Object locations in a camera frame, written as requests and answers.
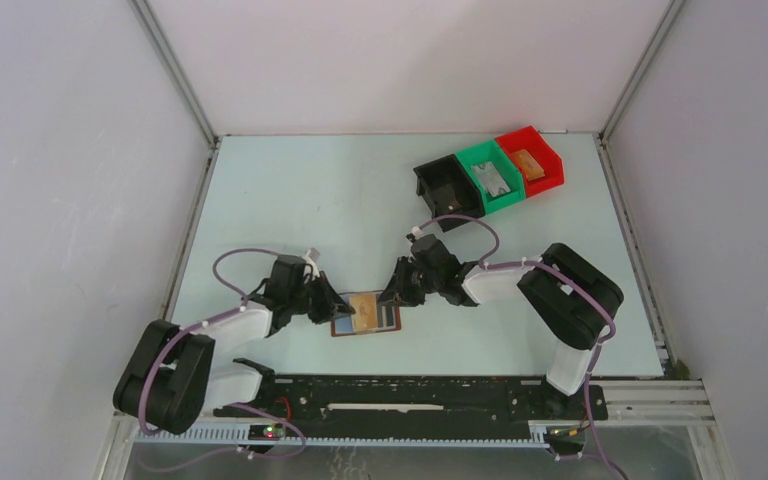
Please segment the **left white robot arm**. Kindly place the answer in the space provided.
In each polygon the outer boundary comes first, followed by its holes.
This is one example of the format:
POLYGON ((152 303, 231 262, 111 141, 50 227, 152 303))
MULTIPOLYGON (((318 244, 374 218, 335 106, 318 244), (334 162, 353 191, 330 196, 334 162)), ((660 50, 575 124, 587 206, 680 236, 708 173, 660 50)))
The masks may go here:
POLYGON ((216 280, 238 295, 238 305, 189 326, 155 320, 145 328, 112 397, 114 408, 136 418, 143 433, 181 434, 204 413, 237 402, 252 416, 268 414, 276 403, 275 388, 265 382, 271 371, 241 358, 241 349, 298 315, 322 324, 354 314, 314 250, 270 255, 269 276, 250 293, 212 266, 216 280))

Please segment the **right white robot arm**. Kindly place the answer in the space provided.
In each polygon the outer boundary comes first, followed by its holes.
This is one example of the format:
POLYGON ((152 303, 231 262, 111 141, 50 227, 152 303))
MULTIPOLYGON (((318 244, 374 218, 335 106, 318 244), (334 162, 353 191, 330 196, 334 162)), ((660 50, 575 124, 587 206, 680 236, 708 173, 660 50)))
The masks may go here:
POLYGON ((460 261, 434 235, 416 237, 398 258, 381 305, 416 307, 429 294, 455 306, 477 307, 524 298, 557 340, 541 392, 545 411, 566 418, 582 403, 603 345, 617 331, 621 288, 576 251, 551 244, 536 259, 489 264, 460 261))

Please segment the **gold VIP credit card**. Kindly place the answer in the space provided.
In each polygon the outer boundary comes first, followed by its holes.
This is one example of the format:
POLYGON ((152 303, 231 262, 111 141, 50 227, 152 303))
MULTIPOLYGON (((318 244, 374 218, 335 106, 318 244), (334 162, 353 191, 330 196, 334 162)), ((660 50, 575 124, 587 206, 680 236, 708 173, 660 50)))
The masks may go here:
POLYGON ((362 293, 349 297, 353 309, 351 323, 354 332, 366 332, 379 327, 379 307, 375 293, 362 293))

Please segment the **brown leather card holder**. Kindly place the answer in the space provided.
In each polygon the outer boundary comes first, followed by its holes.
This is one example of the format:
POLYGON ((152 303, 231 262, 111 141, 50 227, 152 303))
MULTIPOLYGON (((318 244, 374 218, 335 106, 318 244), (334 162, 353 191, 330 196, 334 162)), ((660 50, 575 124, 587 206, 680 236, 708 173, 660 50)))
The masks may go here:
POLYGON ((330 323, 331 336, 341 338, 400 331, 400 309, 394 305, 379 303, 378 297, 378 291, 341 293, 341 298, 354 312, 330 323))

